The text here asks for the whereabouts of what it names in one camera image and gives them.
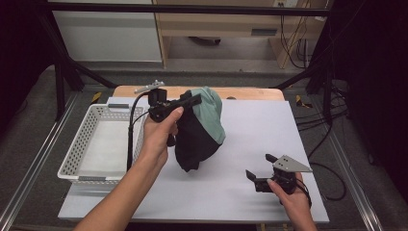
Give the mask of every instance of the basket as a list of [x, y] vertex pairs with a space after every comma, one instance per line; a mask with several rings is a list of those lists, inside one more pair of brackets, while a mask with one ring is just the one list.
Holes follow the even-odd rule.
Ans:
[[[126, 173], [129, 106], [91, 105], [58, 171], [72, 184], [117, 184]], [[136, 107], [134, 118], [146, 112]], [[133, 162], [140, 153], [145, 115], [134, 126]]]

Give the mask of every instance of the wall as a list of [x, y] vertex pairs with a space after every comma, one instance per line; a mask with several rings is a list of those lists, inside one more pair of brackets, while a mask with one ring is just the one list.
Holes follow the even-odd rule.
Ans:
[[[51, 0], [151, 4], [150, 0]], [[161, 62], [153, 13], [54, 12], [69, 55], [85, 62]]]

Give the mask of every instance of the gray floor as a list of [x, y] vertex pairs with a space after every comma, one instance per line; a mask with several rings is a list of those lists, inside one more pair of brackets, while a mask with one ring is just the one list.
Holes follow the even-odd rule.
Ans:
[[[107, 79], [122, 85], [144, 85], [160, 79], [169, 85], [267, 88], [301, 71], [292, 66], [285, 70], [276, 68], [273, 55], [265, 52], [265, 50], [270, 51], [268, 43], [261, 39], [223, 38], [219, 46], [203, 45], [190, 38], [179, 38], [173, 42], [167, 69], [152, 68], [147, 71], [105, 69], [100, 73]], [[106, 102], [113, 93], [112, 90], [93, 85], [94, 82], [89, 79], [85, 81], [88, 83], [87, 87], [83, 92], [78, 93], [77, 103], [73, 107], [66, 126], [51, 149], [36, 182], [14, 220], [15, 229], [22, 225], [34, 225], [36, 228], [40, 226], [41, 230], [46, 230], [46, 228], [52, 230], [53, 227], [69, 228], [75, 225], [73, 222], [57, 218], [64, 202], [64, 194], [69, 187], [68, 182], [57, 177], [57, 171], [94, 93], [100, 90], [103, 92], [100, 103]], [[285, 98], [290, 101], [297, 122], [319, 118], [319, 115], [316, 115], [317, 105], [314, 105], [313, 108], [296, 106], [295, 97], [297, 95], [300, 95], [306, 103], [311, 101], [312, 96], [317, 99], [318, 103], [320, 101], [319, 95], [309, 95], [311, 97], [305, 95], [305, 83], [307, 82], [302, 81], [293, 88], [284, 90]], [[27, 101], [22, 105], [22, 111], [11, 122], [6, 136], [0, 140], [1, 211], [6, 209], [19, 182], [22, 181], [54, 124], [56, 115], [54, 86], [54, 73], [44, 72], [27, 97]], [[344, 104], [341, 99], [334, 100], [332, 103], [333, 105]], [[333, 113], [343, 109], [345, 106], [338, 107], [333, 110]], [[384, 169], [369, 164], [368, 153], [352, 121], [345, 116], [337, 118], [331, 132], [339, 139], [350, 167], [354, 170], [356, 178], [360, 180], [361, 187], [384, 230], [408, 230], [406, 219], [408, 218], [408, 207], [405, 201], [394, 188]], [[300, 132], [306, 153], [310, 153], [324, 134], [322, 126]], [[335, 151], [329, 141], [323, 143], [311, 161], [324, 164], [341, 173], [335, 158]], [[342, 184], [333, 174], [320, 167], [314, 167], [314, 171], [323, 198], [341, 195]], [[324, 200], [324, 205], [331, 221], [328, 224], [320, 224], [321, 230], [367, 230], [350, 191], [347, 191], [343, 200]], [[33, 230], [33, 226], [29, 228], [25, 226], [22, 229]], [[267, 229], [284, 230], [283, 224], [268, 224]]]

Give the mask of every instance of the white table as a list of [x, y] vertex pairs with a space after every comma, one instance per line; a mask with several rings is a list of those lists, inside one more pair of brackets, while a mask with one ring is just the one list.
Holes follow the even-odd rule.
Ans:
[[[132, 98], [110, 98], [132, 103]], [[185, 172], [175, 160], [174, 148], [154, 186], [132, 221], [271, 223], [288, 221], [273, 193], [255, 192], [245, 176], [270, 177], [272, 164], [265, 154], [288, 155], [308, 166], [302, 141], [287, 101], [223, 100], [221, 115], [226, 139], [198, 170]], [[312, 197], [315, 222], [328, 222], [313, 173], [303, 173]], [[72, 185], [59, 218], [83, 218], [113, 186]]]

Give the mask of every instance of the floor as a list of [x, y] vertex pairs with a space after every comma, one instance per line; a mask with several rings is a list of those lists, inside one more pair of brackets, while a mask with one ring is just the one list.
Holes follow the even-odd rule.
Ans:
[[[267, 88], [302, 71], [291, 64], [286, 69], [277, 68], [275, 57], [269, 51], [270, 45], [265, 39], [222, 38], [219, 45], [214, 45], [207, 40], [178, 38], [172, 41], [165, 69], [143, 69], [142, 66], [126, 71], [104, 69], [100, 73], [123, 85], [144, 85], [163, 79], [169, 85]], [[69, 230], [75, 225], [57, 218], [69, 183], [58, 179], [56, 173], [94, 94], [101, 91], [99, 102], [103, 103], [113, 93], [89, 79], [84, 79], [87, 85], [83, 92], [67, 90], [66, 98], [75, 98], [75, 103], [58, 139], [50, 142], [49, 150], [42, 153], [43, 160], [39, 160], [38, 151], [42, 150], [42, 144], [56, 125], [53, 81], [53, 71], [41, 75], [11, 122], [7, 135], [0, 140], [0, 168], [3, 172], [0, 175], [0, 210], [5, 211], [3, 216], [10, 215], [12, 230]], [[306, 84], [307, 80], [300, 81], [284, 90], [284, 95], [291, 104], [305, 151], [311, 153], [325, 137], [328, 127], [324, 124], [315, 126], [321, 122], [321, 96], [307, 95]], [[334, 95], [332, 115], [338, 116], [329, 136], [310, 159], [317, 163], [315, 177], [330, 217], [330, 222], [320, 224], [319, 229], [408, 230], [405, 201], [385, 170], [369, 163], [367, 151], [345, 110], [341, 97]], [[28, 131], [36, 135], [27, 136]], [[346, 181], [346, 190], [342, 181], [321, 165], [337, 172]], [[25, 193], [16, 194], [23, 192], [23, 188], [27, 189]], [[266, 229], [286, 230], [285, 225], [289, 224], [267, 224]]]

